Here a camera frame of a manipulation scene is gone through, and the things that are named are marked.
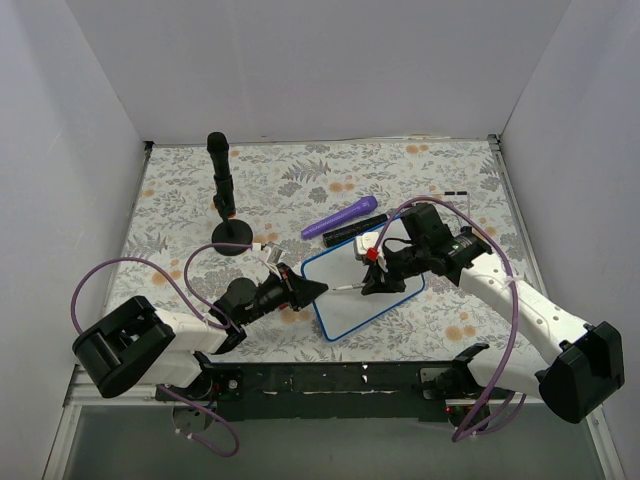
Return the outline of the black microphone on stand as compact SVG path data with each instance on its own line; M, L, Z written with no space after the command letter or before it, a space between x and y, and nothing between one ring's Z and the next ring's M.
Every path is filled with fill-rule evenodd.
M253 241L253 231L244 221L236 219L234 185L229 164L229 144L221 132L207 136L207 152L214 169L216 192L213 203L221 218L211 235L214 249L223 256L242 254Z

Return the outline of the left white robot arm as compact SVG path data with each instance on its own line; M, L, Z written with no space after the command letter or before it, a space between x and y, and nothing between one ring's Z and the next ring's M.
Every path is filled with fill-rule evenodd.
M328 290L281 263L260 284L233 280L203 320L134 296L81 333L72 351L104 398L148 383L175 386L200 400L213 386L202 355L232 351L247 338L246 325L283 307L302 310Z

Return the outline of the black glitter microphone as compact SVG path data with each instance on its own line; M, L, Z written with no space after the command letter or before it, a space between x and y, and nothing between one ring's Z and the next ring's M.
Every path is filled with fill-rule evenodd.
M338 229L329 231L322 235L323 245L325 248L337 246L347 240L353 239L357 235L362 234L372 228L384 224L388 220L387 214L376 215Z

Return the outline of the floral table mat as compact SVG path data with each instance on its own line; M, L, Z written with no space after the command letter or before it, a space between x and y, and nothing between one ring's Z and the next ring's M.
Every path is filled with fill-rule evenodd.
M238 216L260 243L284 250L298 267L320 253L304 227L374 196L386 213L434 190L466 190L466 211L507 254L518 274L541 283L505 186L503 168L485 141L411 139L362 143L235 145L230 150ZM134 295L174 312L202 309L235 278L264 279L250 253L217 254L208 241L219 216L213 167L202 146L156 146L146 165L106 306ZM448 281L428 276L424 290L368 325L330 342L312 309L283 310L248 327L231 362L447 360L477 342L502 349L508 324Z

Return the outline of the red whiteboard marker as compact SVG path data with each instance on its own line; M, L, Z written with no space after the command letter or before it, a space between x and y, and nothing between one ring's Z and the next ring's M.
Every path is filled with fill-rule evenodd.
M348 284L348 285L342 285L342 286L338 286L338 287L334 287L332 288L333 291L349 291L349 290L357 290L357 289L361 289L363 288L363 284L362 283L356 283L356 284Z

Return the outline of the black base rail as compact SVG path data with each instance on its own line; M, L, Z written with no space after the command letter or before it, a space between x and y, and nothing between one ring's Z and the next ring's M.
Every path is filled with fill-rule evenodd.
M175 394L229 422L274 419L413 419L459 426L477 394L449 380L437 389L448 362L209 363Z

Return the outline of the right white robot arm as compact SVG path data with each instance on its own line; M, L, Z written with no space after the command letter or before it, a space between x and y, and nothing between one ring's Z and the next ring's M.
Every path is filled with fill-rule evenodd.
M432 398L478 397L494 388L542 400L569 423L579 423L625 382L622 337L610 323L594 325L520 281L485 234L466 225L458 234L429 203L406 206L398 218L401 249L386 246L385 231L361 234L354 253L367 267L362 295L400 293L409 278L432 273L484 302L510 325L504 351L486 343L458 354L450 367L423 383Z

